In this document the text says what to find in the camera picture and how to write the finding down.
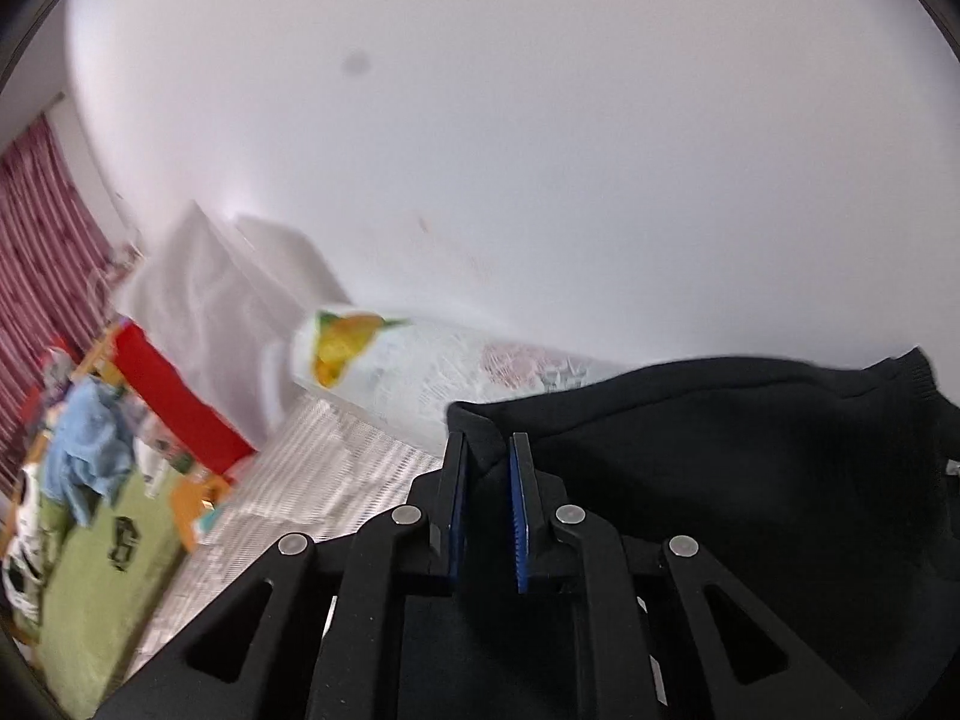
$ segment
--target bed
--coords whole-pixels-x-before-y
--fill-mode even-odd
[[[442,459],[393,439],[306,392],[263,451],[238,473],[216,527],[181,565],[136,648],[128,676],[192,620],[277,538],[353,533],[406,500]]]

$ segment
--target white pillow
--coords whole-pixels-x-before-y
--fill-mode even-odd
[[[299,393],[287,358],[304,311],[193,204],[115,300],[186,386],[254,448]]]

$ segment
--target black cloth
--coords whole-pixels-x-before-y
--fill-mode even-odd
[[[463,595],[408,608],[425,628],[408,626],[405,658],[442,655],[450,673],[429,702],[408,695],[401,716],[433,716],[428,703],[462,710],[464,692],[476,717],[570,712],[566,623],[534,619],[512,585],[513,432],[529,435],[535,465],[563,478],[572,502],[621,533],[701,541],[883,718],[918,707],[960,648],[944,480],[946,456],[960,457],[960,412],[918,349],[867,370],[671,362],[574,391],[453,404],[448,427],[472,450]],[[543,662],[550,648],[554,664]],[[509,702],[491,687],[508,674]]]

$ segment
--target striped curtain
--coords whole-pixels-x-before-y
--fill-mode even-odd
[[[83,353],[102,332],[88,279],[109,246],[70,180],[45,117],[0,156],[0,491],[23,455],[19,412],[61,337]]]

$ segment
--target blue cloth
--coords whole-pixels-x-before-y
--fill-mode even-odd
[[[120,412],[115,389],[85,378],[66,396],[64,412],[43,462],[43,493],[70,506],[73,517],[90,524],[85,490],[113,505],[133,467],[133,434]]]

